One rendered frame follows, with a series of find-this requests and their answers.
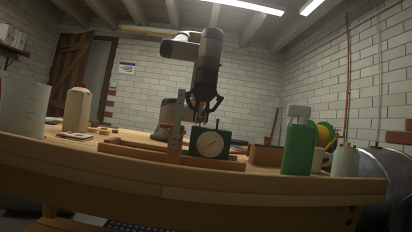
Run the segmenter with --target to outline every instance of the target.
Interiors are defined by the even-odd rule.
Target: wooden table top
[[[385,202],[384,178],[280,175],[279,167],[250,164],[234,172],[158,163],[97,152],[104,139],[167,147],[149,133],[119,129],[118,134],[74,141],[55,137],[61,124],[45,125],[45,139],[0,132],[0,164],[75,183],[124,193],[206,204],[256,207],[333,207]],[[184,150],[189,139],[184,139]]]

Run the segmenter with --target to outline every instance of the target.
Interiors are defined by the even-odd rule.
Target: floor
[[[87,223],[99,227],[102,227],[107,221],[107,219],[104,218],[90,216],[78,212],[73,216],[71,214],[59,216],[62,218],[67,218],[77,222]],[[0,209],[0,232],[20,232],[41,217],[41,213],[22,213]]]

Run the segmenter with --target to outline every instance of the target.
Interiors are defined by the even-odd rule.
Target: blue header on sign
[[[135,66],[135,63],[126,63],[126,62],[120,62],[121,65],[130,65],[130,66]]]

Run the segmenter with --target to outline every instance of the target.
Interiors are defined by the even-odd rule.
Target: green timer
[[[193,125],[191,127],[189,155],[217,160],[228,160],[232,132]]]

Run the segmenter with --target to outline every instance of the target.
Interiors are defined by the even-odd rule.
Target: dial
[[[197,139],[197,151],[206,158],[215,158],[223,151],[225,143],[220,134],[214,131],[202,133]]]

